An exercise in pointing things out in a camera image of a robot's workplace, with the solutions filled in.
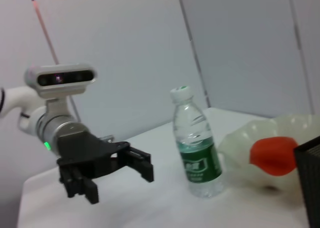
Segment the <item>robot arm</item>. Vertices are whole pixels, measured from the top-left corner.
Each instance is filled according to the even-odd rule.
[[[148,182],[154,181],[151,155],[128,142],[105,142],[70,114],[67,96],[82,94],[96,73],[86,64],[30,68],[25,73],[29,87],[1,90],[0,118],[21,108],[19,129],[38,136],[57,157],[60,182],[69,198],[85,195],[91,204],[99,202],[92,179],[128,166]]]
[[[37,122],[46,113],[45,100],[28,86],[7,90],[1,88],[0,119],[15,108],[21,108],[18,128],[28,135],[36,136]]]

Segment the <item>black box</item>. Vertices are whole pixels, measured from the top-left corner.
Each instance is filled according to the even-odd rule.
[[[294,156],[309,225],[320,228],[320,136],[294,149]]]

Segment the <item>plastic bottle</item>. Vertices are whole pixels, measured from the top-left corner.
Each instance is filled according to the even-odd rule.
[[[197,197],[214,197],[223,190],[224,185],[210,125],[193,102],[190,87],[173,89],[170,95],[176,105],[173,132],[189,189]]]

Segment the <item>green led light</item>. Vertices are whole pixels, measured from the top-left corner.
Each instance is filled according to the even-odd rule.
[[[43,143],[43,144],[44,144],[44,146],[47,148],[48,151],[51,150],[51,147],[50,147],[50,145],[49,145],[48,142],[45,142],[45,143]]]

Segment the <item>white tabletop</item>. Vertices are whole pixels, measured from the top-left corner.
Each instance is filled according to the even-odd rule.
[[[247,122],[263,119],[221,109],[206,111],[216,144]],[[23,185],[18,228],[303,228],[305,208],[284,201],[281,193],[229,187],[211,199],[188,191],[172,124],[128,140],[151,153],[155,181],[148,183],[130,168],[95,179],[100,203],[83,196],[67,198],[58,169]]]

